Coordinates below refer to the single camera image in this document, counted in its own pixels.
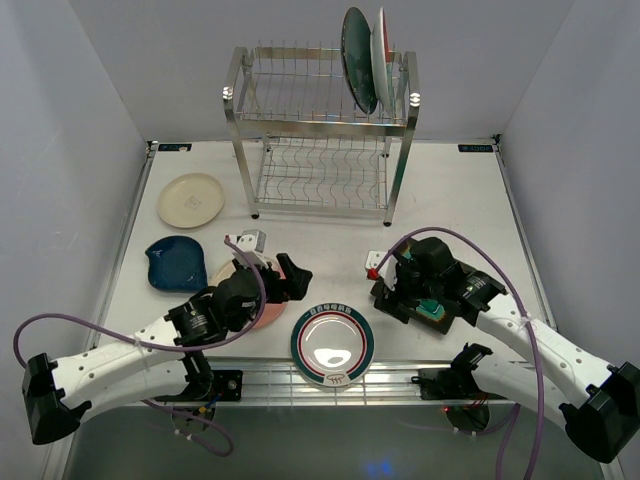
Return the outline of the green square plate dark rim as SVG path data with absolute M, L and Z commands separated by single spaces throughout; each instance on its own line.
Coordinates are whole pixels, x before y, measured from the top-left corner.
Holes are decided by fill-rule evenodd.
M 403 324 L 415 320 L 426 327 L 446 334 L 454 316 L 433 297 L 434 282 L 441 276 L 456 276 L 463 268 L 449 247 L 437 237 L 423 240 L 405 239 L 391 250 L 386 262 L 375 252 L 366 267 L 374 281 L 370 295 L 374 308 Z

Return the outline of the red and teal floral plate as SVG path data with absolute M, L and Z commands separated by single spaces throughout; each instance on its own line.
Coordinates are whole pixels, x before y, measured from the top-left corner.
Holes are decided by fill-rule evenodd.
M 392 58 L 389 48 L 386 15 L 379 9 L 370 35 L 371 66 L 374 89 L 381 108 L 392 117 L 394 113 L 394 93 L 392 84 Z

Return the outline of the dark teal floral plate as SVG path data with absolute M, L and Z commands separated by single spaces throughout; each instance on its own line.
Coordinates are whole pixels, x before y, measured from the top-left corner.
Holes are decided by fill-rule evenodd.
M 371 30 L 357 7 L 350 7 L 344 16 L 341 30 L 341 61 L 344 78 L 358 108 L 366 115 L 377 107 L 371 63 Z

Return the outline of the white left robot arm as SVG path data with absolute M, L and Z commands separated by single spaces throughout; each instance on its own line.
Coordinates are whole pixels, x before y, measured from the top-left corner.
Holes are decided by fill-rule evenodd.
M 204 352 L 247 330 L 268 304 L 302 300 L 313 274 L 285 253 L 279 267 L 233 262 L 233 274 L 206 287 L 132 335 L 73 356 L 41 353 L 22 383 L 31 440 L 46 445 L 113 408 L 159 399 L 205 399 L 220 384 Z

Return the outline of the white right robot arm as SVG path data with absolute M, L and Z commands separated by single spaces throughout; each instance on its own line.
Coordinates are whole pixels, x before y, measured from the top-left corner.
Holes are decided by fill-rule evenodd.
M 437 237 L 405 237 L 387 252 L 371 251 L 365 270 L 376 309 L 441 333 L 463 319 L 531 365 L 467 345 L 432 380 L 436 394 L 509 399 L 558 425 L 579 450 L 605 464 L 638 433 L 638 367 L 592 355 L 532 317 L 504 274 L 493 278 L 456 259 Z

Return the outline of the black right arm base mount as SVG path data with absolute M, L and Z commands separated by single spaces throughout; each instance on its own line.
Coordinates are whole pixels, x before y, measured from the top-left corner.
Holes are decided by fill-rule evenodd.
M 453 368 L 419 369 L 411 383 L 419 386 L 422 400 L 468 400 L 481 392 L 470 373 Z

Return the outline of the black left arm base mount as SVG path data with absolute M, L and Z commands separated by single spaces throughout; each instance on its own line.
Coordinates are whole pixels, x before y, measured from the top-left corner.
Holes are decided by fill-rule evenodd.
M 243 377 L 242 370 L 214 370 L 213 378 L 205 388 L 201 400 L 207 402 L 237 402 L 242 398 Z

